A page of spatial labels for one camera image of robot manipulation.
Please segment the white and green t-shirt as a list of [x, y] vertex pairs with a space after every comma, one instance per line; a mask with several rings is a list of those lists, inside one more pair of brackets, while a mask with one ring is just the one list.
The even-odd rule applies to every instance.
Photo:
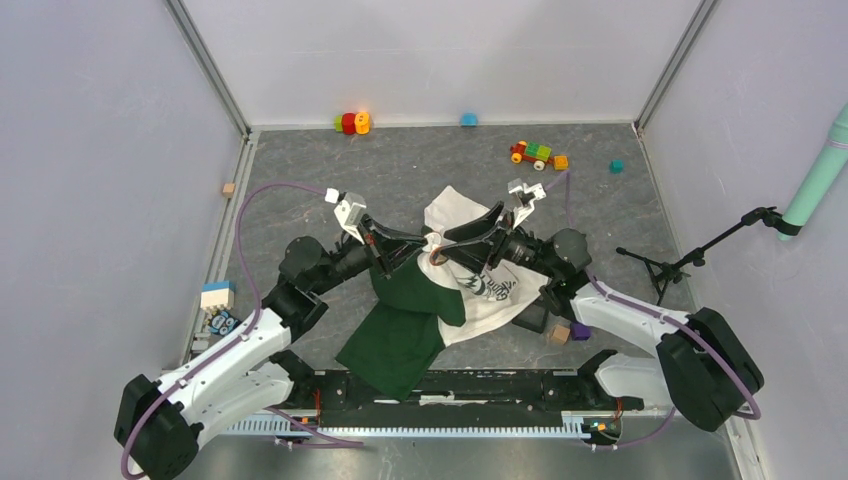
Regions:
[[427, 245], [388, 278], [369, 273], [377, 302], [336, 355], [339, 364], [402, 401], [445, 348], [501, 328], [539, 297], [546, 277], [512, 262], [480, 274], [453, 261], [431, 263], [448, 229], [486, 210], [451, 186], [430, 202]]

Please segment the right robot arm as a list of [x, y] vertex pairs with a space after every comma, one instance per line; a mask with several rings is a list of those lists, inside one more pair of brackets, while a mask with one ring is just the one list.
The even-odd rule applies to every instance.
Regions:
[[497, 203], [483, 216], [444, 233], [430, 257], [480, 273], [502, 261], [546, 277], [545, 307], [569, 321], [607, 331], [650, 354], [661, 391], [694, 426], [715, 431], [730, 417], [758, 420], [754, 396], [764, 376], [729, 323], [703, 307], [665, 309], [618, 292], [589, 273], [585, 234], [563, 228], [542, 240]]

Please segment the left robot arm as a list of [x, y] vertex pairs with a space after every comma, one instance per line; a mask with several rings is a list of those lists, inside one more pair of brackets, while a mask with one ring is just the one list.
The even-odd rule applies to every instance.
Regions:
[[209, 350], [151, 380], [140, 374], [123, 388], [114, 437], [126, 479], [173, 479], [226, 428], [278, 405], [306, 405], [313, 379], [261, 361], [307, 333], [327, 310], [322, 294], [368, 270], [396, 273], [427, 241], [384, 227], [370, 216], [326, 250], [303, 236], [286, 248], [274, 287], [251, 315]]

